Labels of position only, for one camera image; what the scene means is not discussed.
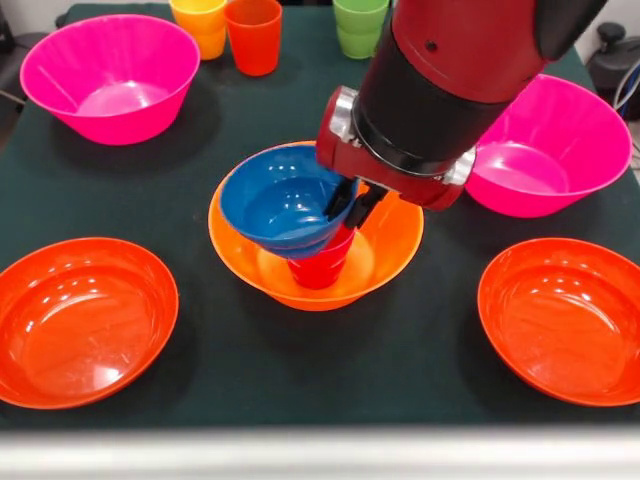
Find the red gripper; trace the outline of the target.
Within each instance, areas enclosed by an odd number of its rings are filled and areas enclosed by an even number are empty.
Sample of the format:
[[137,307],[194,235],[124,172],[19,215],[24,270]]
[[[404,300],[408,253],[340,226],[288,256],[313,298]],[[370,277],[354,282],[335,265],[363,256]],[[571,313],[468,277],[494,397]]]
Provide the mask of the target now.
[[316,140],[318,163],[343,176],[324,215],[332,221],[349,205],[353,179],[368,182],[368,190],[358,195],[344,220],[349,230],[360,229],[388,191],[425,209],[446,209],[460,196],[476,157],[476,147],[443,162],[411,156],[371,126],[356,90],[340,86],[328,101]]

